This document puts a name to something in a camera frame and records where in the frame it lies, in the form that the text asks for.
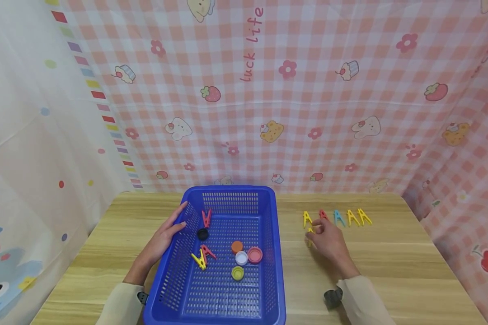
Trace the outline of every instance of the white bottle cap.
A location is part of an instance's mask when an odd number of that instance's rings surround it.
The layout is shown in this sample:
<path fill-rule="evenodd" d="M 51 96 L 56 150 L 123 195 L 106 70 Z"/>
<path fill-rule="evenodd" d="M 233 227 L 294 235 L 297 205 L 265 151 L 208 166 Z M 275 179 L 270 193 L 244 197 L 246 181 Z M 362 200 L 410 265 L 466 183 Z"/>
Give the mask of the white bottle cap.
<path fill-rule="evenodd" d="M 235 261 L 237 261 L 238 265 L 245 266 L 248 263 L 248 254 L 243 251 L 237 252 L 235 254 Z"/>

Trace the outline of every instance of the black object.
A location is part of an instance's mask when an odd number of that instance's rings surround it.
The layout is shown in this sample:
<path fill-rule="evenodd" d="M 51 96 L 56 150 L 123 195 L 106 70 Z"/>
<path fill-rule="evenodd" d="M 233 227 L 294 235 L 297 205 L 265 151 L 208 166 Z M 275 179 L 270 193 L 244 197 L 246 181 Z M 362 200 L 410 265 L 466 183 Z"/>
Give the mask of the black object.
<path fill-rule="evenodd" d="M 210 234 L 208 233 L 208 230 L 206 228 L 202 228 L 202 229 L 197 230 L 197 237 L 200 240 L 206 240 L 206 239 L 208 239 L 208 236 L 209 235 Z"/>
<path fill-rule="evenodd" d="M 343 297 L 343 290 L 337 287 L 336 290 L 329 290 L 324 293 L 325 304 L 327 308 L 334 309 L 341 304 L 341 298 Z"/>

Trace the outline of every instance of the gingham fabric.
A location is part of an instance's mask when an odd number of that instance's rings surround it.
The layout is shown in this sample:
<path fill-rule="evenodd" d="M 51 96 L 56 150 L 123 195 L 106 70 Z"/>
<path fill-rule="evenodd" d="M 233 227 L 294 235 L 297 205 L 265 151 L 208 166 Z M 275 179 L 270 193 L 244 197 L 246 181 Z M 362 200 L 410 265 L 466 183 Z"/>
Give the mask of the gingham fabric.
<path fill-rule="evenodd" d="M 488 321 L 488 0 L 48 3 L 132 190 L 396 192 Z"/>

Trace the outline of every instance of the blue plastic basket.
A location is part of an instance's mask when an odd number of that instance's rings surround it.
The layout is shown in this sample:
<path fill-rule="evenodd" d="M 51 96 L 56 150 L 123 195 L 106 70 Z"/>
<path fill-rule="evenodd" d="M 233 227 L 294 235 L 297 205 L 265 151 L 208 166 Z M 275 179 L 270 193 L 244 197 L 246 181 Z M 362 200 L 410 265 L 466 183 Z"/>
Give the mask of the blue plastic basket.
<path fill-rule="evenodd" d="M 186 221 L 161 259 L 144 311 L 147 325 L 284 325 L 286 302 L 275 192 L 265 186 L 202 186 L 188 189 L 188 201 L 177 223 Z M 200 242 L 202 214 L 212 209 L 210 236 Z M 244 278 L 234 281 L 237 266 L 231 243 L 247 251 L 262 249 L 262 261 L 246 264 Z M 200 256 L 205 244 L 217 259 L 207 257 L 201 270 L 191 253 Z"/>

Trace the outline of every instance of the person's left hand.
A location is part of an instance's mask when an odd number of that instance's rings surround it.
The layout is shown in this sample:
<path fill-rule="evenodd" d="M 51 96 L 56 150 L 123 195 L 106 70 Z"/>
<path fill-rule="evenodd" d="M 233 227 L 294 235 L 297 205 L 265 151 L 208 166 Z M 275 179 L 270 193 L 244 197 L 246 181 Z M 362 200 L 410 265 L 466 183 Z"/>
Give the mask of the person's left hand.
<path fill-rule="evenodd" d="M 188 202 L 184 202 L 179 208 L 173 211 L 172 215 L 157 229 L 154 236 L 146 244 L 145 248 L 139 253 L 137 257 L 142 263 L 152 266 L 163 256 L 168 246 L 172 242 L 172 237 L 177 232 L 181 231 L 185 226 L 186 222 L 178 223 L 173 225 L 175 220 L 180 215 L 181 211 L 188 205 Z"/>

